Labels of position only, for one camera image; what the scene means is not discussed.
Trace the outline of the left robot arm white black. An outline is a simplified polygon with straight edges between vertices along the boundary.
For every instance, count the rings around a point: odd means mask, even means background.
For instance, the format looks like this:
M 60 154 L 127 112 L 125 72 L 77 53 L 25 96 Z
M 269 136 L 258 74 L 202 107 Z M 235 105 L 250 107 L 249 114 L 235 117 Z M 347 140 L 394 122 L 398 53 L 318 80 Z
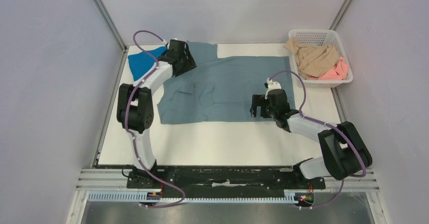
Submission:
M 195 69 L 196 63 L 189 45 L 178 39 L 171 39 L 163 47 L 131 55 L 128 61 L 134 82 L 123 83 L 118 89 L 116 119 L 130 136 L 133 146 L 130 178 L 152 188 L 159 180 L 158 173 L 152 170 L 156 166 L 150 139 L 153 95 L 170 78 Z

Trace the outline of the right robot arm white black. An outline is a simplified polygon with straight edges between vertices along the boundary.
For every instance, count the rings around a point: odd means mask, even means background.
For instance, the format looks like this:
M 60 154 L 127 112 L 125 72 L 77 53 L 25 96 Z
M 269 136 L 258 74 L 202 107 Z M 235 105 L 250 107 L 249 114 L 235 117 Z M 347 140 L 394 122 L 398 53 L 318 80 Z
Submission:
M 292 181 L 304 188 L 314 178 L 331 176 L 336 180 L 346 177 L 364 177 L 372 164 L 372 157 L 356 127 L 348 121 L 333 125 L 291 109 L 286 92 L 273 89 L 266 95 L 253 95 L 251 117 L 260 109 L 262 118 L 271 118 L 278 128 L 317 142 L 322 155 L 293 166 Z

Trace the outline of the grey-blue t shirt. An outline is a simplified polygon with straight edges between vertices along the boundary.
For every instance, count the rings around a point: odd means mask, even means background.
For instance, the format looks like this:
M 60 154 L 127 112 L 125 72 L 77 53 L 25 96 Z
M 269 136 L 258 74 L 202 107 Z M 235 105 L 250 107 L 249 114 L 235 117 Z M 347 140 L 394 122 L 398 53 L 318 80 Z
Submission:
M 264 121 L 250 114 L 252 96 L 265 94 L 267 78 L 290 70 L 289 57 L 219 58 L 216 44 L 188 45 L 197 67 L 163 84 L 157 105 L 161 124 Z

